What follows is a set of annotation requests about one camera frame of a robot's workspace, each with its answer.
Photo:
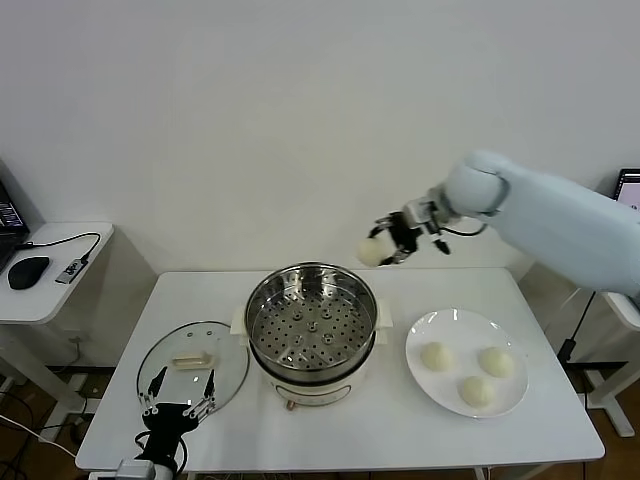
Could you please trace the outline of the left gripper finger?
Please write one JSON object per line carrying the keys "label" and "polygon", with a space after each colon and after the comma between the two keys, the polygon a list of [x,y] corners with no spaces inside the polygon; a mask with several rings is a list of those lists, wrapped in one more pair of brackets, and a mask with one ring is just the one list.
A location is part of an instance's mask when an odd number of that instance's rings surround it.
{"label": "left gripper finger", "polygon": [[147,387],[138,387],[138,400],[142,406],[142,415],[149,416],[158,411],[156,407],[157,398],[164,382],[167,366],[163,366],[160,371],[150,380]]}
{"label": "left gripper finger", "polygon": [[184,415],[189,418],[206,418],[215,408],[215,370],[212,369],[205,384],[202,398],[190,406]]}

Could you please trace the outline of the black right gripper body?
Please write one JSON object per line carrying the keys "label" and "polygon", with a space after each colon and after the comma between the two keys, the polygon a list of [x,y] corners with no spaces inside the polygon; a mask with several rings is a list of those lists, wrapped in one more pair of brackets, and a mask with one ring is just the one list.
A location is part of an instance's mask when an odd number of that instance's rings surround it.
{"label": "black right gripper body", "polygon": [[396,252],[413,254],[418,250],[418,237],[421,231],[411,228],[402,212],[392,212],[388,216],[388,231],[396,246]]}

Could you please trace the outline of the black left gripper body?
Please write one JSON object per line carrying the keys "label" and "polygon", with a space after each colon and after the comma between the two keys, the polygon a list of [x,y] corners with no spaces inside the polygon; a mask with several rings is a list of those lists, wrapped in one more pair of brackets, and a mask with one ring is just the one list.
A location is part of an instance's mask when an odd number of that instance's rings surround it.
{"label": "black left gripper body", "polygon": [[188,412],[187,404],[159,403],[143,417],[149,435],[142,452],[143,460],[171,463],[182,436],[196,429],[196,417]]}

